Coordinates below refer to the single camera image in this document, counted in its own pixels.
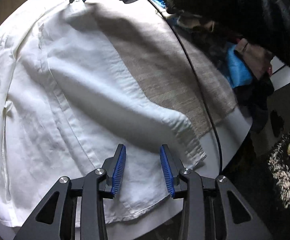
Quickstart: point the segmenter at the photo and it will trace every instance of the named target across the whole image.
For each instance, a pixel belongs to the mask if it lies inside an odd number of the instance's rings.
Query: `dark sleeve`
[[[290,66],[290,7],[271,0],[165,0],[239,32]]]

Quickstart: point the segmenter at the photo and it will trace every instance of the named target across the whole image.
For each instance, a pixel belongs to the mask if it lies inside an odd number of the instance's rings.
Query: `pile of clothes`
[[[252,131],[260,132],[268,120],[267,97],[272,95],[273,54],[251,44],[240,34],[212,20],[189,13],[178,15],[176,26],[212,60],[226,77],[239,105],[253,117]]]

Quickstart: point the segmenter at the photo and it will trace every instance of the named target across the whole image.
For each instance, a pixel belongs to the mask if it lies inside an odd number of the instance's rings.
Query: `triangular cutout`
[[[240,224],[251,220],[250,214],[244,208],[242,203],[237,199],[233,192],[227,192],[228,200],[230,202],[230,207],[232,211],[233,222],[235,224]]]
[[[36,221],[51,225],[54,221],[59,192],[54,192],[36,216]]]

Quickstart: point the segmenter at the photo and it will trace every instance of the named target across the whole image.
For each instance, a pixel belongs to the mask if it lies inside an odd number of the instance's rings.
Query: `knit sweater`
[[[268,49],[290,66],[290,7],[278,0],[165,0],[168,7],[208,17]]]

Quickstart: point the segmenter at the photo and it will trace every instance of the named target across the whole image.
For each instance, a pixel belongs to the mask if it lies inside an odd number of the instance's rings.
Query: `silver screw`
[[[190,168],[184,168],[184,169],[181,170],[181,172],[183,174],[190,174],[192,172],[192,170]]]
[[[221,183],[227,182],[227,178],[223,175],[218,176],[217,179]]]
[[[61,178],[59,179],[59,182],[60,182],[61,184],[65,184],[65,183],[68,182],[68,178],[67,178],[67,177],[61,177]]]
[[[98,168],[98,169],[95,170],[95,173],[96,173],[97,175],[102,175],[102,174],[104,174],[104,172],[105,172],[105,170],[102,169],[102,168]]]

